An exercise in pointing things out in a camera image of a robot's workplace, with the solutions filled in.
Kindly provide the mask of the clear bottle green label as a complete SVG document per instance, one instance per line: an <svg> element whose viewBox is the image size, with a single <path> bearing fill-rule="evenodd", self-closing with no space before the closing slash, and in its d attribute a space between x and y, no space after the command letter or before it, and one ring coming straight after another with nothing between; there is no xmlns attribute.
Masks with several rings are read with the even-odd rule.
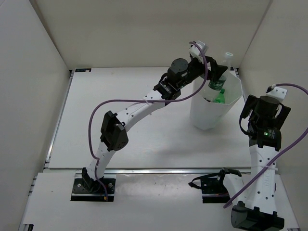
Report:
<svg viewBox="0 0 308 231"><path fill-rule="evenodd" d="M223 64L217 64L217 61L214 58L206 56L207 63L210 64L210 69L208 70L208 77L204 86L203 97L207 101L213 101L220 93L227 79L224 73L230 70L232 58L233 54L226 52L224 55Z"/></svg>

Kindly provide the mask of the green plastic bottle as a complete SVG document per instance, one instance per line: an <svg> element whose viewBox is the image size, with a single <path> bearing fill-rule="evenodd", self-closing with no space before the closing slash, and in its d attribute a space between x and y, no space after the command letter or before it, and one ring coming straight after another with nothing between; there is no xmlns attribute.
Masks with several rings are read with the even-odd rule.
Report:
<svg viewBox="0 0 308 231"><path fill-rule="evenodd" d="M225 103L225 96L224 96L224 93L225 93L225 89L222 88L220 93L218 94L218 96L216 97L215 100L213 100L214 103L222 103L224 104Z"/></svg>

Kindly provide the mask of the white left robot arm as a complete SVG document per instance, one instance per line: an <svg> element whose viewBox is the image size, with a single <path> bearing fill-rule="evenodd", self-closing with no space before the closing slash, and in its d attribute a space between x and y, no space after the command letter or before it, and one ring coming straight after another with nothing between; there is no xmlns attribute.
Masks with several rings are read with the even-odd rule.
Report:
<svg viewBox="0 0 308 231"><path fill-rule="evenodd" d="M217 64L216 60L209 56L201 59L194 57L189 62L178 58L161 76L158 84L141 100L131 100L132 105L120 112L106 112L97 152L93 151L91 130L88 130L89 149L93 161L82 169L84 188L90 193L107 192L103 184L105 169L115 152L128 144L128 131L152 112L169 103L179 102L181 89L198 77L202 77L204 81L217 81L227 70L228 66Z"/></svg>

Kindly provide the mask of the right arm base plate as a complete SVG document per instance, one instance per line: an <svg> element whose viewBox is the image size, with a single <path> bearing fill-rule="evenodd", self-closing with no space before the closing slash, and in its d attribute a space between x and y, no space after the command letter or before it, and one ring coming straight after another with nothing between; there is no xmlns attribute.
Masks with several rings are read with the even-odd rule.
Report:
<svg viewBox="0 0 308 231"><path fill-rule="evenodd" d="M218 173L194 178L188 185L202 191L203 204L226 203L230 200L230 196L223 185L223 180L228 175L242 176L238 170L223 167Z"/></svg>

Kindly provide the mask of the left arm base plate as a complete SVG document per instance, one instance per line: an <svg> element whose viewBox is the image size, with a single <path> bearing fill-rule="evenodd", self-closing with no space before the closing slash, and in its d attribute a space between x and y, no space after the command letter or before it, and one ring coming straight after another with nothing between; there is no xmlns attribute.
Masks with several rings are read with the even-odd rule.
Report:
<svg viewBox="0 0 308 231"><path fill-rule="evenodd" d="M107 197L104 187L99 182L94 182L94 187L88 189L81 177L75 178L71 192L71 201L113 202L116 189L116 177L102 178L101 182L105 185Z"/></svg>

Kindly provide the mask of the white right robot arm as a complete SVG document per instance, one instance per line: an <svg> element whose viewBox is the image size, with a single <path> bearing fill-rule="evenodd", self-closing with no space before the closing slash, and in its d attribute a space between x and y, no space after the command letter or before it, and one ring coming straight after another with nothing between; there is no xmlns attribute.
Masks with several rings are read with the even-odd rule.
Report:
<svg viewBox="0 0 308 231"><path fill-rule="evenodd" d="M252 183L244 190L246 199L236 198L231 210L231 224L244 231L280 231L284 219L275 203L276 161L282 145L281 127L291 109L272 96L249 95L240 119L248 118Z"/></svg>

